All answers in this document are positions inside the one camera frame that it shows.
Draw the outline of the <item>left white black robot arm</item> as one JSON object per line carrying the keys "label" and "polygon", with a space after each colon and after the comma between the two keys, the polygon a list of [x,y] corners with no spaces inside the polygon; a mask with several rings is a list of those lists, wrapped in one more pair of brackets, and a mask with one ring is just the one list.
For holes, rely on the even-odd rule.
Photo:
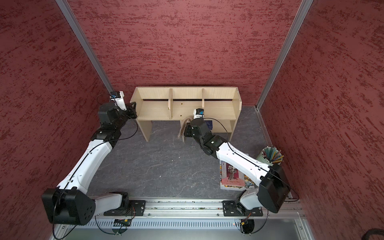
{"label": "left white black robot arm", "polygon": [[51,224],[84,226],[107,211],[130,211],[128,193],[112,192],[92,199],[87,195],[90,183],[106,156],[121,140],[121,129],[137,118],[136,103],[112,100],[100,106],[100,128],[80,160],[54,189],[42,194],[42,202]]}

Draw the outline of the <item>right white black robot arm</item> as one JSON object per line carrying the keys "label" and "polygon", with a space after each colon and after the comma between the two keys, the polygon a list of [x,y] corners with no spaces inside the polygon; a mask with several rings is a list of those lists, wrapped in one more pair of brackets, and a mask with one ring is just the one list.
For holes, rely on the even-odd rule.
{"label": "right white black robot arm", "polygon": [[247,189],[237,205],[247,210],[263,207],[277,214],[288,197],[291,186],[283,168],[278,164],[259,162],[236,149],[230,142],[209,129],[203,118],[187,123],[186,137],[194,138],[208,156],[228,163],[256,184]]}

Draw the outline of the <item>beige striped fluffy cloth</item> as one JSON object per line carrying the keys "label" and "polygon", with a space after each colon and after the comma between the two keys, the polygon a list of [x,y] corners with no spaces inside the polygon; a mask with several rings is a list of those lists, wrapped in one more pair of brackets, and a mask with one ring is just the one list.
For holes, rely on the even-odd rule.
{"label": "beige striped fluffy cloth", "polygon": [[184,140],[184,133],[186,131],[187,125],[192,120],[193,120],[192,117],[187,117],[187,118],[185,118],[184,120],[181,121],[181,128],[180,128],[180,131],[179,131],[179,134],[178,134],[178,138],[183,138],[183,142],[185,141]]}

